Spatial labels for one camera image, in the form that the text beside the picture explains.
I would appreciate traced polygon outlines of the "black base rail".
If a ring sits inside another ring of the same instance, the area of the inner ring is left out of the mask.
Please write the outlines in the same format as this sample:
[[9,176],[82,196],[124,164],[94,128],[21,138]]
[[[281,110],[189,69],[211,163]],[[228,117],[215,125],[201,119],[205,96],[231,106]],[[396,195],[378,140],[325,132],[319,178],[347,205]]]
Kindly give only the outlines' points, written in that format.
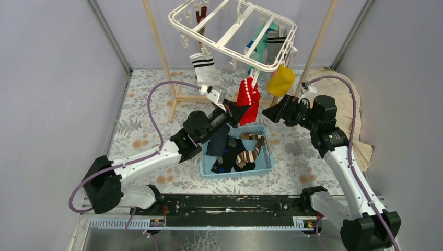
[[317,213],[298,196],[163,195],[160,214],[174,227],[290,227],[294,219],[314,221]]

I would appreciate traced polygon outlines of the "black patterned sock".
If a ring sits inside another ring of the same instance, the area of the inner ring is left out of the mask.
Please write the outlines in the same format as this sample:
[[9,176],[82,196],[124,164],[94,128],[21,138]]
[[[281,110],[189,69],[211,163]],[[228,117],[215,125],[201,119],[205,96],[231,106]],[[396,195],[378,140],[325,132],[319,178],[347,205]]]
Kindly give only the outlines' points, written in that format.
[[246,150],[241,139],[229,137],[224,146],[222,156],[219,156],[212,165],[211,171],[214,173],[229,173],[234,169],[236,172],[245,172],[254,170],[255,163],[246,163],[244,167],[240,167],[237,162],[237,156]]

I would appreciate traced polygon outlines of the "beige cloth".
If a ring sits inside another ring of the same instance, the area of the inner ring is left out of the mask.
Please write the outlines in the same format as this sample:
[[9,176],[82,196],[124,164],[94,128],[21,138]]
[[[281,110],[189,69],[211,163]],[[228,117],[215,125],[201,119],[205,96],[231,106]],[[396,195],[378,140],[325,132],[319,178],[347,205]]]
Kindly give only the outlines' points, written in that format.
[[353,108],[356,107],[356,118],[354,122],[354,132],[353,132],[353,154],[355,156],[358,167],[361,171],[365,172],[368,170],[373,147],[369,144],[363,143],[360,140],[360,131],[362,128],[362,121],[360,116],[360,104],[361,97],[357,91],[355,84],[345,75],[333,71],[331,69],[317,69],[310,71],[310,76],[307,80],[313,80],[321,76],[332,75],[339,77],[347,81],[353,89],[356,105],[353,106],[353,99],[351,92],[347,85],[345,85],[341,80],[336,78],[324,78],[313,85],[317,89],[319,95],[328,95],[335,99],[335,104],[337,106],[337,126],[343,130],[346,136],[350,136],[352,118],[353,118]]

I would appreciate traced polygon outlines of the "yellow sock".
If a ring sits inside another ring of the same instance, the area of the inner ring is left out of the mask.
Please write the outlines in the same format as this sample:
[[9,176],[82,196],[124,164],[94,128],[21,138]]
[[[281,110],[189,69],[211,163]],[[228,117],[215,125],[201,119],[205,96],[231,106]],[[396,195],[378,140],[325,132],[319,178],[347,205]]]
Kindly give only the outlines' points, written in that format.
[[295,78],[292,69],[281,64],[267,83],[268,93],[272,96],[283,97],[291,89]]

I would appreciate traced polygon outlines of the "white plastic clip hanger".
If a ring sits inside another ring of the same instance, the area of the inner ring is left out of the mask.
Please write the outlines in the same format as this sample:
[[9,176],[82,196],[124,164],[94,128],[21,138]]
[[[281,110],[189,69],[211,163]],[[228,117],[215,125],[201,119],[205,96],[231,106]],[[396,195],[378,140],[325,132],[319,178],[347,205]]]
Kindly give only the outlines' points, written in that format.
[[[297,31],[293,20],[250,1],[185,1],[168,14],[168,21],[180,33],[184,48],[194,39],[202,45],[206,59],[219,52],[231,58],[232,69],[242,62],[260,72],[274,72],[286,62]],[[271,28],[284,40],[267,63],[260,56],[260,43]]]

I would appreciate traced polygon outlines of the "white black striped sock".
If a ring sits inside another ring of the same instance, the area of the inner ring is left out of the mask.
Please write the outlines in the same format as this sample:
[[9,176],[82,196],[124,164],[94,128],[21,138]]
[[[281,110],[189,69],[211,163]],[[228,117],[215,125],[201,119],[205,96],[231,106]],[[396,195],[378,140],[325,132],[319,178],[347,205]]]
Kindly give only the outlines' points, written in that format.
[[221,84],[212,56],[206,58],[202,52],[195,53],[190,56],[190,61],[195,70],[197,85],[199,87],[202,85],[219,86]]

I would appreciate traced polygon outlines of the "floral table mat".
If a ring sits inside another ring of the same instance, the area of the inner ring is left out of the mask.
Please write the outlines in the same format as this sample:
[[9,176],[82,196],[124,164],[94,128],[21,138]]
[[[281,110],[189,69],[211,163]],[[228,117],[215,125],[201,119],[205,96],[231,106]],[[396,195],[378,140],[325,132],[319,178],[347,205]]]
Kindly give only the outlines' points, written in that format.
[[[211,104],[182,103],[169,121],[173,96],[169,85],[159,87],[166,76],[162,70],[135,70],[129,82],[117,123],[109,157],[118,159],[157,148],[160,139],[168,140],[195,110],[213,111]],[[343,191],[330,167],[311,145],[309,132],[301,127],[272,123],[259,115],[265,125],[274,169],[262,176],[206,179],[200,173],[199,159],[176,167],[158,168],[134,180],[134,184],[155,185],[161,193],[201,194],[279,194],[295,195],[311,186],[323,186],[333,195]]]

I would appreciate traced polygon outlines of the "brown tan sock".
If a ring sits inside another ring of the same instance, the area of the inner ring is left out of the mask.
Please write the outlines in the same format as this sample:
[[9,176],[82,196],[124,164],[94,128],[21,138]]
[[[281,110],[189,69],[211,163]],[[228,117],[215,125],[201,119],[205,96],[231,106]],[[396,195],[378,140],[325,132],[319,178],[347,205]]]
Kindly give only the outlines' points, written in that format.
[[278,96],[273,96],[272,101],[270,103],[270,107],[275,106],[279,101],[279,97]]

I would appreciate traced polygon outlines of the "navy blue sock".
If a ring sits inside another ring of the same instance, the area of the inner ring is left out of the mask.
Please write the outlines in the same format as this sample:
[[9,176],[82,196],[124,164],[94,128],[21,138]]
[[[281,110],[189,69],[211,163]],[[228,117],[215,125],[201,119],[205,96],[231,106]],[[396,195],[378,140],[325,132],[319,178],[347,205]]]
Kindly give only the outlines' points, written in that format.
[[206,155],[220,157],[223,155],[228,134],[230,131],[229,125],[223,125],[209,140],[206,150]]

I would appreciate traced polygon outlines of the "brown white striped sock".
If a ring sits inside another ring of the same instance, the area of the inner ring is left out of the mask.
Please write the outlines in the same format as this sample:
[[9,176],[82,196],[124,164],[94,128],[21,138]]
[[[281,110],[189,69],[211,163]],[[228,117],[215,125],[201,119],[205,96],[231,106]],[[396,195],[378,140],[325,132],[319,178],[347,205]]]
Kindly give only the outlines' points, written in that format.
[[254,163],[258,158],[261,147],[265,142],[265,136],[262,134],[243,133],[240,135],[242,140],[256,140],[257,143],[253,150],[243,150],[237,155],[236,164],[240,170],[244,170],[247,164]]

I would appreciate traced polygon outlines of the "light blue plastic basket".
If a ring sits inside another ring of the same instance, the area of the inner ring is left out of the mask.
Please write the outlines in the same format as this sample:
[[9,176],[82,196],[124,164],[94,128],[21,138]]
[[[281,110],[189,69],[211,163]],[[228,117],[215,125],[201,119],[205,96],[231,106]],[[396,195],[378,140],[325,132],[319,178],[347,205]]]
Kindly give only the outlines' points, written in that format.
[[261,134],[266,137],[264,145],[261,147],[260,154],[255,161],[255,169],[237,172],[232,169],[231,172],[217,174],[211,171],[213,164],[216,162],[216,156],[206,155],[208,142],[202,145],[202,153],[200,154],[200,173],[206,179],[224,179],[234,177],[246,177],[266,175],[268,172],[274,169],[274,159],[270,147],[267,143],[267,138],[270,136],[268,128],[265,125],[245,125],[238,128],[230,127],[229,136],[238,138],[242,133]]

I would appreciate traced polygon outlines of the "red white dotted sock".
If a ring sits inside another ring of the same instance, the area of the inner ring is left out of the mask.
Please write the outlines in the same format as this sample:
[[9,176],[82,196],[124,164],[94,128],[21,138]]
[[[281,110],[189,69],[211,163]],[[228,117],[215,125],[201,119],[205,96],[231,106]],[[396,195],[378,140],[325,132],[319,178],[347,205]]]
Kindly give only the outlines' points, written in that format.
[[249,105],[248,110],[243,115],[239,124],[244,126],[249,123],[253,123],[257,119],[258,109],[261,99],[261,94],[258,90],[258,85],[255,84],[252,86],[253,78],[248,77],[243,79],[239,86],[238,96],[237,96],[237,105],[245,106]]

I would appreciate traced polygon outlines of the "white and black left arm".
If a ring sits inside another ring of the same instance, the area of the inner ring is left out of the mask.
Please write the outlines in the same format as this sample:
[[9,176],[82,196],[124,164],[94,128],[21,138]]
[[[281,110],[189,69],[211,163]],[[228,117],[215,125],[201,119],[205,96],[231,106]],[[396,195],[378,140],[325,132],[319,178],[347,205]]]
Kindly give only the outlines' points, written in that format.
[[160,150],[114,161],[105,155],[97,157],[81,183],[92,211],[103,214],[117,206],[129,206],[144,209],[150,215],[159,213],[159,191],[153,185],[133,186],[132,181],[157,168],[192,159],[223,126],[237,127],[248,109],[249,105],[238,106],[225,99],[209,115],[200,110],[190,113],[182,128]]

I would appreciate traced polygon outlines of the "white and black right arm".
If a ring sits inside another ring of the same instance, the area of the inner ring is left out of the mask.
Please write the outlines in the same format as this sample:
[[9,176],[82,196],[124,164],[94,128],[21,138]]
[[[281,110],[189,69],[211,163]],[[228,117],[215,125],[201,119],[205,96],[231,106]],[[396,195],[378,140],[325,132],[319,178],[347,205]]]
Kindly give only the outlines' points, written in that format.
[[326,217],[339,230],[347,250],[400,249],[395,237],[401,219],[375,196],[357,167],[351,141],[336,126],[334,98],[319,95],[312,106],[306,106],[299,98],[285,95],[262,113],[274,123],[283,120],[286,126],[298,125],[310,131],[312,145],[334,172],[348,203],[344,206],[318,190],[300,200],[302,213],[319,212]]

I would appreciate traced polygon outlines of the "teal patterned sock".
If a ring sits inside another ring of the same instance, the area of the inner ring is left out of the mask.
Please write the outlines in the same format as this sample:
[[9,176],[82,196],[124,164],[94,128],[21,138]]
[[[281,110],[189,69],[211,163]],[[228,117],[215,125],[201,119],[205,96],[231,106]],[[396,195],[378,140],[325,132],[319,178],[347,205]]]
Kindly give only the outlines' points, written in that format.
[[[249,49],[251,48],[251,46],[253,45],[253,43],[257,39],[258,35],[260,34],[260,32],[263,30],[263,28],[264,28],[264,25],[261,25],[259,27],[256,34],[253,36],[253,38],[250,40],[250,42],[244,48],[244,50],[243,50],[244,54],[246,54],[249,51]],[[251,59],[254,59],[254,60],[262,63],[264,52],[267,51],[268,53],[270,53],[270,49],[268,49],[267,38],[268,38],[268,34],[270,34],[271,31],[277,31],[277,33],[278,33],[278,27],[275,23],[270,24],[267,31],[265,32],[265,34],[262,36],[261,40],[258,42],[257,46],[255,47],[254,51],[251,53],[251,55],[250,55]]]

